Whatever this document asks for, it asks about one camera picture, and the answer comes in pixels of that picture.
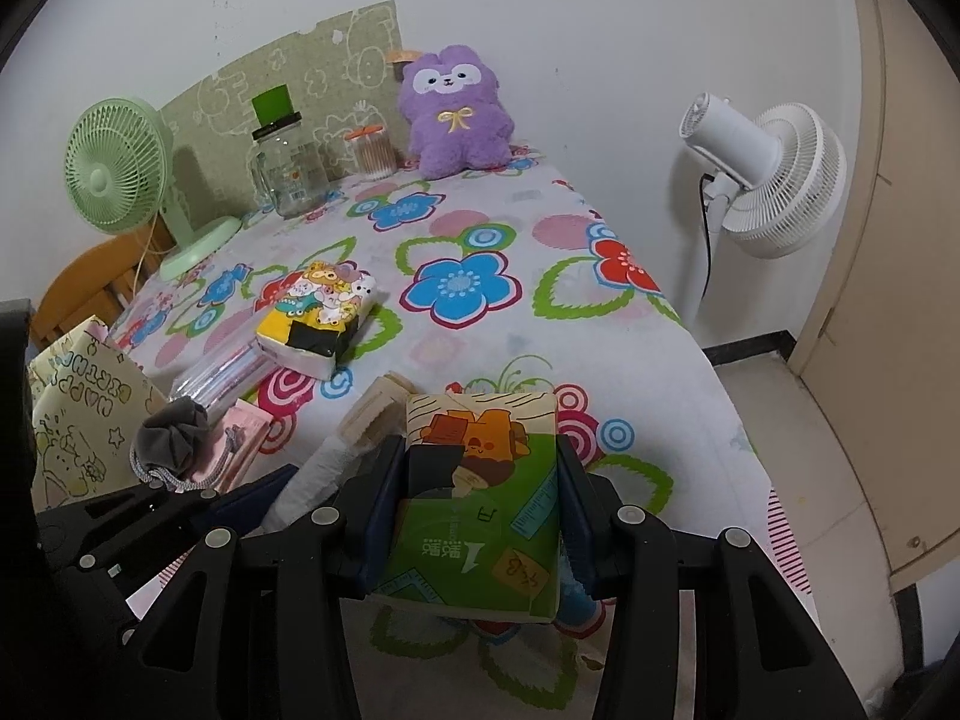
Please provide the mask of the white tissue cloth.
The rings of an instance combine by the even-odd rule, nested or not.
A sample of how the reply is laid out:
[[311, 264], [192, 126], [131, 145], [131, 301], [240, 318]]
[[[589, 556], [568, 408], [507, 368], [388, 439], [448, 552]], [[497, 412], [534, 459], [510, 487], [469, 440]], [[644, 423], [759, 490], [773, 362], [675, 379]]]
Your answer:
[[370, 440], [348, 444], [337, 434], [327, 437], [281, 489], [263, 517], [262, 530], [281, 532], [324, 504], [356, 473], [361, 459], [373, 449]]

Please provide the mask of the pink paper packet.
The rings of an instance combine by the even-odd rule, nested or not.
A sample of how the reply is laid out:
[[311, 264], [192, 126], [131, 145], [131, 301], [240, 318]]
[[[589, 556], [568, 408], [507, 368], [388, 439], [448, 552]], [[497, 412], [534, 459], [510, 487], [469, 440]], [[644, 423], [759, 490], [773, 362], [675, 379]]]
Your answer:
[[272, 422], [274, 417], [262, 408], [236, 401], [213, 426], [187, 479], [217, 493], [233, 491], [259, 453]]

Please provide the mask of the grey sock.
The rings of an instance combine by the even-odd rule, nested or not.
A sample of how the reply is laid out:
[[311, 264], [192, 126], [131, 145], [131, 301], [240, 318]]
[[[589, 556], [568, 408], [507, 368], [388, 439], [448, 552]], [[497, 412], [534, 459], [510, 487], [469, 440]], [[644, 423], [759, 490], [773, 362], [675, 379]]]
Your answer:
[[176, 398], [146, 418], [130, 447], [130, 466], [142, 483], [169, 491], [192, 491], [195, 463], [210, 436], [205, 408], [190, 397]]

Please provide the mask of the yellow cartoon tissue pack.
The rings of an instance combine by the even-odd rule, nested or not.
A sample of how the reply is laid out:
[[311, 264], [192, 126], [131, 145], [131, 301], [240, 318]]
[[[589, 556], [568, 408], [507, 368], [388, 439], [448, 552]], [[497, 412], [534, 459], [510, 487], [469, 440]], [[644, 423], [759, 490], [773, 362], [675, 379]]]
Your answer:
[[309, 379], [331, 380], [377, 298], [373, 275], [347, 260], [313, 260], [257, 325], [260, 351]]

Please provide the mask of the wooden clothespin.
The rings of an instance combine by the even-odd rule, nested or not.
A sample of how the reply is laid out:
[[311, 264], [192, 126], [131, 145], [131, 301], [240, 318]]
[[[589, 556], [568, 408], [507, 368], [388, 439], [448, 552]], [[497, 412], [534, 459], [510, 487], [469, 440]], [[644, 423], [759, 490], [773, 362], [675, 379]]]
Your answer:
[[420, 390], [397, 372], [373, 380], [337, 427], [337, 436], [348, 447], [376, 447], [386, 437], [405, 433], [407, 403]]

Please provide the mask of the yellow cartoon storage box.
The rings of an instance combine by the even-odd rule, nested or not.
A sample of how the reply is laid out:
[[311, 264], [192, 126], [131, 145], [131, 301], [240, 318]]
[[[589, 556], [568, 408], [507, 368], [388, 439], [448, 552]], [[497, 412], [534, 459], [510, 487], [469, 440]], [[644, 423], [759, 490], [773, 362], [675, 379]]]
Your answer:
[[28, 366], [37, 463], [37, 512], [114, 493], [139, 483], [130, 447], [166, 395], [124, 351], [107, 325], [88, 317]]

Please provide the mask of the floral tablecloth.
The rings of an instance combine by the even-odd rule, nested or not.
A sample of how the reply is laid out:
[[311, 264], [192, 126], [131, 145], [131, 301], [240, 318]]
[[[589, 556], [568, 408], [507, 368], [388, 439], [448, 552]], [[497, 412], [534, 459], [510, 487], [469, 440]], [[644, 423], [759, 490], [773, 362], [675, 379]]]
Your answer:
[[670, 527], [739, 525], [809, 598], [770, 478], [711, 362], [625, 239], [534, 149], [442, 181], [347, 182], [322, 210], [259, 213], [211, 259], [140, 289], [112, 341], [160, 388], [272, 304], [314, 260], [371, 271], [381, 301], [331, 380], [278, 372], [256, 458], [306, 460], [376, 377], [425, 392], [550, 390], [591, 472]]

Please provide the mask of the beige wooden door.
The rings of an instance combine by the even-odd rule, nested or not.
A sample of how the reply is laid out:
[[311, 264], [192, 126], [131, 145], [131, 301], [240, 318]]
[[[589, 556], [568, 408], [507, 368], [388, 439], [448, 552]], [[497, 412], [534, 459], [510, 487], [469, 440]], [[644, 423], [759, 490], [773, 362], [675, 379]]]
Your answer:
[[854, 0], [850, 195], [789, 366], [843, 447], [890, 585], [958, 554], [958, 80], [908, 0]]

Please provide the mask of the glass mason jar mug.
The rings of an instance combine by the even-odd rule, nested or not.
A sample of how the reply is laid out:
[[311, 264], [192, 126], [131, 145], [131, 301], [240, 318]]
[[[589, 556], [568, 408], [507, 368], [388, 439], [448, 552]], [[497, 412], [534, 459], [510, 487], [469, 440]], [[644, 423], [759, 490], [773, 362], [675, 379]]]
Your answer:
[[281, 117], [252, 133], [254, 185], [285, 220], [306, 215], [325, 203], [329, 179], [313, 135], [299, 112]]

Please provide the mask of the cotton swab jar orange lid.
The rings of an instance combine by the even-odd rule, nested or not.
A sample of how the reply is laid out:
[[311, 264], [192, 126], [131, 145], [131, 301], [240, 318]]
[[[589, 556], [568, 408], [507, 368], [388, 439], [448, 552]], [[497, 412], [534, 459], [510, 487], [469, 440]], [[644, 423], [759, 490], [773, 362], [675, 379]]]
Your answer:
[[384, 125], [355, 128], [343, 137], [343, 141], [352, 153], [359, 174], [368, 181], [384, 179], [397, 171], [397, 156]]

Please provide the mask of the green desk fan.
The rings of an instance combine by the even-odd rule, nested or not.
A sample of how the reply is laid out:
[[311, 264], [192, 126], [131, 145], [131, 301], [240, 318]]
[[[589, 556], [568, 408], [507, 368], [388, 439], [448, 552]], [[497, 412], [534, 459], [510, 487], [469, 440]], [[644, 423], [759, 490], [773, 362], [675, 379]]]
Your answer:
[[236, 216], [202, 227], [192, 223], [172, 172], [171, 130], [140, 98], [107, 98], [80, 115], [68, 135], [64, 181], [78, 215], [111, 236], [161, 218], [174, 241], [160, 265], [166, 281], [182, 277], [241, 231]]

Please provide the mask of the white standing fan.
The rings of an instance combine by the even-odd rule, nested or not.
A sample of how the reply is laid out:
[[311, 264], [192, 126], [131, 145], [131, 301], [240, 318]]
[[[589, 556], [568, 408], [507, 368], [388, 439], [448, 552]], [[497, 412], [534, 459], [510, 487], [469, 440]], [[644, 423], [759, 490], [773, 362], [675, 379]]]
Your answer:
[[802, 325], [848, 188], [841, 138], [802, 103], [750, 117], [700, 93], [680, 117], [669, 184], [679, 274], [667, 288], [701, 341]]

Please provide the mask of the green cup on jar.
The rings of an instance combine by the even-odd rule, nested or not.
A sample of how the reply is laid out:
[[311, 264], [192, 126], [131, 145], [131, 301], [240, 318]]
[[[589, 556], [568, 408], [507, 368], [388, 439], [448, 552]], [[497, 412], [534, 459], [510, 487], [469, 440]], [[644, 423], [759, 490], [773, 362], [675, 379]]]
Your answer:
[[261, 127], [268, 127], [295, 112], [288, 86], [278, 85], [252, 98], [252, 107]]

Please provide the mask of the purple plush bunny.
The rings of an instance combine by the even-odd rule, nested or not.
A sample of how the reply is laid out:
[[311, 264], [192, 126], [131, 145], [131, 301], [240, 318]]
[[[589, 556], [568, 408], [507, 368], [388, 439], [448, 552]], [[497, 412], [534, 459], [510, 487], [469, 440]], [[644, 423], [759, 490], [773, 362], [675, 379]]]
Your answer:
[[413, 60], [405, 67], [397, 105], [409, 122], [409, 153], [427, 179], [512, 160], [514, 122], [501, 104], [500, 83], [469, 46]]

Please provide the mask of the green patterned wall board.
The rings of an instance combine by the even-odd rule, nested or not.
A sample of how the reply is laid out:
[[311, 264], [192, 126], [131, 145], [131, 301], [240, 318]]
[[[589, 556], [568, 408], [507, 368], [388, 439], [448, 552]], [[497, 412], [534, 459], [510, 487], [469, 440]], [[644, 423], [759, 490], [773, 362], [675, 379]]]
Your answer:
[[392, 0], [290, 32], [206, 75], [160, 107], [172, 132], [172, 174], [194, 226], [241, 216], [259, 204], [249, 163], [259, 126], [252, 99], [283, 85], [302, 130], [313, 137], [331, 179], [356, 171], [345, 135], [382, 125], [404, 151], [409, 124], [397, 109], [391, 57], [402, 49]]

